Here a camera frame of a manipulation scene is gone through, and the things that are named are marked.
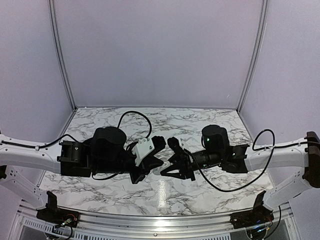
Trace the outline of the white earbud charging case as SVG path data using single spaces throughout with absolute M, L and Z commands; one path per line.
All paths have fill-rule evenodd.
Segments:
M 171 166 L 171 163 L 169 161 L 164 161 L 161 166 L 158 166 L 152 170 L 152 173 L 156 176 L 160 176 L 161 172 L 166 170 L 168 167 Z

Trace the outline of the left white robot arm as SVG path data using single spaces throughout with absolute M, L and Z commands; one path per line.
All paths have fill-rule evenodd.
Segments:
M 14 166 L 45 170 L 67 177 L 90 178 L 97 174 L 128 174 L 131 182 L 142 181 L 163 161 L 155 155 L 166 142 L 162 136 L 147 136 L 125 148 L 126 134 L 114 126 L 100 127 L 93 137 L 78 141 L 64 134 L 50 143 L 0 136 L 1 185 L 26 200 L 53 223 L 63 219 L 56 196 L 33 186 L 20 177 Z

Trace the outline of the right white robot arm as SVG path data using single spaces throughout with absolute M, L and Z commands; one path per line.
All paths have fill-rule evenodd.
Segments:
M 313 131 L 307 136 L 291 142 L 272 146 L 229 145 L 225 133 L 203 136 L 204 150 L 191 153 L 175 137 L 168 139 L 174 155 L 160 168 L 161 176 L 177 179 L 195 179 L 194 172 L 212 167 L 220 167 L 232 174 L 246 174 L 267 168 L 301 167 L 271 190 L 257 195 L 247 219 L 258 224 L 267 214 L 271 214 L 281 204 L 302 192 L 320 186 L 320 139 Z

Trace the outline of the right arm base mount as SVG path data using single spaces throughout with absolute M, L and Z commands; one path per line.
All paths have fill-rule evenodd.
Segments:
M 265 193 L 266 191 L 264 190 L 256 196 L 251 210 L 234 212 L 230 215 L 230 223 L 234 229 L 247 228 L 274 220 L 273 210 L 263 206 Z

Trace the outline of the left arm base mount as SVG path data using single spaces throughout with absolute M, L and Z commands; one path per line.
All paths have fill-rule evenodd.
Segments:
M 46 194 L 47 203 L 45 204 L 45 208 L 37 210 L 36 218 L 56 225 L 61 225 L 70 219 L 71 222 L 68 223 L 68 225 L 76 228 L 78 226 L 80 213 L 58 207 L 57 196 L 50 191 L 47 191 Z

